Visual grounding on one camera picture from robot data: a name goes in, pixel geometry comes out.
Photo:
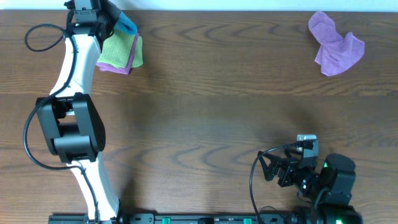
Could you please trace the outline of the blue microfiber cloth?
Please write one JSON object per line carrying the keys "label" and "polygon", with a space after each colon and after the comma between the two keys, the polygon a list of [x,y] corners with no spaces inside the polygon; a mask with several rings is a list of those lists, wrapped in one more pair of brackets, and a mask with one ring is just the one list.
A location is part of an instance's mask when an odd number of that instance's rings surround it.
{"label": "blue microfiber cloth", "polygon": [[119,19],[116,22],[116,25],[114,26],[114,28],[117,30],[120,30],[126,34],[131,34],[131,35],[137,34],[137,26],[123,12],[120,13]]}

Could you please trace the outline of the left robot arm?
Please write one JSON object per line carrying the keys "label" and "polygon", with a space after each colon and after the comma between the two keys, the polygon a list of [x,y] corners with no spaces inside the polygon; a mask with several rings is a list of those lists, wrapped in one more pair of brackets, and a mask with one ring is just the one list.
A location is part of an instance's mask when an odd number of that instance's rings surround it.
{"label": "left robot arm", "polygon": [[62,29],[65,58],[49,96],[38,98],[31,116],[39,119],[51,154],[75,176],[88,213],[83,223],[122,223],[120,201],[103,162],[104,124],[91,99],[95,65],[121,11],[110,1],[68,1]]}

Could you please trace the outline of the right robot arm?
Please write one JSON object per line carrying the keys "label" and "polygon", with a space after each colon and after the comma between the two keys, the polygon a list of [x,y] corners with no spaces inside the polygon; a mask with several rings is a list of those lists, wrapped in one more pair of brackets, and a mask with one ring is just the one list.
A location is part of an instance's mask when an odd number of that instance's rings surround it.
{"label": "right robot arm", "polygon": [[318,154],[285,150],[285,157],[259,151],[266,181],[278,177],[280,187],[296,186],[307,207],[279,212],[279,218],[263,223],[362,223],[362,216],[349,204],[356,180],[355,163],[341,154],[327,155],[320,172],[315,170]]}

